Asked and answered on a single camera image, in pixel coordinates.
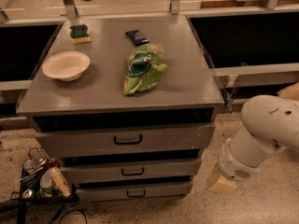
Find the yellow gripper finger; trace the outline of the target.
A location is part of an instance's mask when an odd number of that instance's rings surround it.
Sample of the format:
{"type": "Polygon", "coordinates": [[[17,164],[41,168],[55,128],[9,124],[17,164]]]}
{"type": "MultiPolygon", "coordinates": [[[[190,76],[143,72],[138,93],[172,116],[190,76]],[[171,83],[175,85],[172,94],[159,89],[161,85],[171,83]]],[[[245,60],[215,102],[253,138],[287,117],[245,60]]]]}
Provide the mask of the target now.
{"type": "Polygon", "coordinates": [[[208,189],[216,194],[225,194],[234,191],[237,184],[222,175],[213,176],[208,179],[208,189]]]}
{"type": "Polygon", "coordinates": [[[220,176],[219,165],[215,161],[213,166],[212,166],[212,169],[209,173],[207,181],[206,181],[206,185],[209,189],[212,188],[218,182],[219,176],[220,176]]]}

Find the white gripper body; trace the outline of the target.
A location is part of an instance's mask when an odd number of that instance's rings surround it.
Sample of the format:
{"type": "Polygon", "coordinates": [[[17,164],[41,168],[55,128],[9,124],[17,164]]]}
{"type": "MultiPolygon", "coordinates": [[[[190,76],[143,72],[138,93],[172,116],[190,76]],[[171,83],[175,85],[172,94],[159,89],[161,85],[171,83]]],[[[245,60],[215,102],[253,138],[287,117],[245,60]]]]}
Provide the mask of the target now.
{"type": "Polygon", "coordinates": [[[231,139],[227,139],[218,155],[219,170],[226,178],[234,181],[245,182],[253,178],[260,169],[249,167],[234,157],[230,149],[231,139]]]}

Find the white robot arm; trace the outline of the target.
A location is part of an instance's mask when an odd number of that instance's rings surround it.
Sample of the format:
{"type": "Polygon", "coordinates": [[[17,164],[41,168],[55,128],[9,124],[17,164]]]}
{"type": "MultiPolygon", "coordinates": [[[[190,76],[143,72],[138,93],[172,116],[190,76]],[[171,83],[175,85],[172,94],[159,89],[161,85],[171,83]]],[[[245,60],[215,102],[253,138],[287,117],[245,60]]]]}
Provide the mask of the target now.
{"type": "Polygon", "coordinates": [[[217,194],[230,193],[250,180],[262,163],[286,149],[299,149],[299,102],[258,95],[241,109],[242,126],[222,145],[206,185],[217,194]]]}

